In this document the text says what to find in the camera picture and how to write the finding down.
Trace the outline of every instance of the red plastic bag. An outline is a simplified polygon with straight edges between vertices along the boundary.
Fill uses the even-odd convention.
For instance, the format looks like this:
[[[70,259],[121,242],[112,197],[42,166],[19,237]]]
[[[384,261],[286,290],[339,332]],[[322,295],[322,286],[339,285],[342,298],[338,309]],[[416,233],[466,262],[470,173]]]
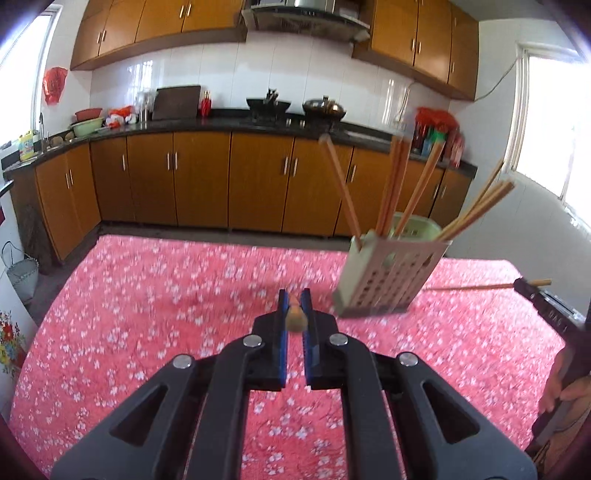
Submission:
[[[43,95],[47,105],[59,103],[61,94],[66,85],[68,71],[61,67],[53,67],[45,72],[43,76]]]

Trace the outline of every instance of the human hand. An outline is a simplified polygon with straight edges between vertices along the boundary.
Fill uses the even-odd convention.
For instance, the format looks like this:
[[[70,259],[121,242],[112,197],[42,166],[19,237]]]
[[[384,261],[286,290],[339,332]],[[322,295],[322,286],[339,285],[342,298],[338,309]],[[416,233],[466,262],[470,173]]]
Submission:
[[[566,348],[563,348],[554,359],[550,375],[544,387],[544,393],[538,404],[540,414],[554,411],[556,400],[573,401],[591,395],[591,377],[579,378],[562,390],[562,381],[558,376],[566,358]]]

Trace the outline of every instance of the metal screw head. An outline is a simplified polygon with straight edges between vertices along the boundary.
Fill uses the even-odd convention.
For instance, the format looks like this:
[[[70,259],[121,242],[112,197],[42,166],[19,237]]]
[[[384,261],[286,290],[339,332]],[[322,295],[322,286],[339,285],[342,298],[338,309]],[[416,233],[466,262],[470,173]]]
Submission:
[[[175,368],[189,368],[192,363],[193,359],[188,355],[177,355],[173,360]]]
[[[242,343],[243,343],[244,346],[248,346],[250,348],[254,348],[256,346],[261,346],[262,345],[262,338],[259,337],[258,335],[246,335],[242,339]]]
[[[342,333],[333,333],[330,336],[329,341],[334,346],[343,346],[349,343],[349,338]]]
[[[398,357],[398,360],[405,367],[414,367],[418,364],[418,357],[414,353],[404,352]]]

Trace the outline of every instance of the white tile backsplash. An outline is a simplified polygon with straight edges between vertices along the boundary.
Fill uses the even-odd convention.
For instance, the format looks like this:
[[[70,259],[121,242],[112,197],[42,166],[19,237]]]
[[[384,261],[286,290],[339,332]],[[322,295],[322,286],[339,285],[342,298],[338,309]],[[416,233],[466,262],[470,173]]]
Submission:
[[[345,120],[389,130],[397,119],[412,80],[351,58],[348,44],[302,35],[252,32],[246,43],[218,43],[172,48],[117,62],[92,73],[92,107],[117,108],[135,103],[143,89],[201,85],[214,108],[246,108],[246,99],[279,91],[301,104],[328,95],[347,110]],[[417,106],[447,110],[449,100],[424,87],[411,89],[407,116]]]

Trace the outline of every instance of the wooden chopstick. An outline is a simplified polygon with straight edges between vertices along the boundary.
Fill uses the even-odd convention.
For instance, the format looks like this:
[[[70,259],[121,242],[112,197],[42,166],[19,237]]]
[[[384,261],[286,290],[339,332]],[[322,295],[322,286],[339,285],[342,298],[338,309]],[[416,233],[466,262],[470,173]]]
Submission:
[[[435,171],[435,167],[437,166],[437,162],[439,161],[439,157],[441,156],[441,152],[443,151],[443,147],[445,146],[445,142],[436,141],[433,144],[433,148],[431,149],[431,154],[427,160],[427,164],[423,168],[423,173],[421,174],[420,179],[418,180],[417,186],[414,189],[410,200],[408,201],[408,205],[406,210],[402,214],[402,218],[398,222],[396,230],[394,232],[394,236],[400,236],[402,232],[404,232],[404,228],[408,223],[410,216],[413,214],[415,208],[417,207],[418,201],[421,199],[421,195],[427,188],[427,183],[433,175]]]
[[[532,287],[548,287],[552,285],[551,278],[545,278],[543,280],[531,280],[528,282]],[[428,291],[462,291],[462,290],[500,290],[502,288],[513,288],[512,283],[501,283],[497,285],[470,285],[467,287],[437,287],[437,288],[425,288]]]
[[[355,245],[357,245],[357,249],[361,250],[361,227],[359,226],[359,219],[355,213],[355,206],[353,205],[351,194],[347,188],[345,175],[343,174],[343,170],[340,168],[339,156],[336,153],[335,146],[333,145],[332,140],[328,134],[322,135],[318,140],[318,143],[324,148],[326,158],[329,161],[328,163],[333,173],[336,187],[340,192],[340,197],[342,199],[341,208],[345,210],[347,223],[349,224],[349,228],[353,233],[353,241],[355,242]]]
[[[406,171],[408,167],[408,156],[410,155],[410,147],[411,143],[408,140],[402,140],[400,146],[400,161],[398,162],[398,173],[396,174],[396,184],[394,185],[394,191],[392,192],[392,197],[390,198],[390,203],[388,205],[388,213],[386,214],[387,221],[384,225],[382,236],[388,235],[388,232],[390,231],[390,225],[392,223],[392,218],[396,213],[396,208],[400,200],[400,194],[402,192],[402,184],[404,183],[404,177],[406,176]]]
[[[499,189],[501,189],[503,187],[504,183],[505,182],[499,182],[493,188],[487,189],[488,191],[486,192],[486,194],[484,195],[484,197],[476,204],[476,206],[479,205],[480,203],[482,203],[484,200],[486,200],[490,195],[494,194]],[[470,213],[472,213],[473,210],[474,210],[473,208],[470,208],[464,215],[460,215],[458,218],[456,218],[452,223],[450,223],[447,227],[445,227],[441,231],[441,233],[439,234],[439,237],[446,236],[450,231],[452,231],[454,228],[457,227],[457,225],[458,225],[459,222],[461,222]]]
[[[437,237],[437,240],[449,241],[457,237],[460,233],[472,226],[477,220],[487,214],[491,208],[493,208],[497,203],[505,198],[514,188],[515,185],[513,183],[502,182],[501,187],[497,187],[495,191],[486,195],[473,211],[461,218],[461,220],[459,220],[458,223],[447,232],[441,232],[441,234]]]
[[[386,186],[384,187],[384,194],[382,195],[382,203],[379,207],[378,223],[375,227],[375,232],[378,236],[383,236],[385,225],[388,223],[388,208],[390,205],[390,198],[394,191],[394,184],[396,183],[396,175],[398,174],[398,163],[400,162],[400,139],[392,136],[392,143],[390,143],[390,173]]]

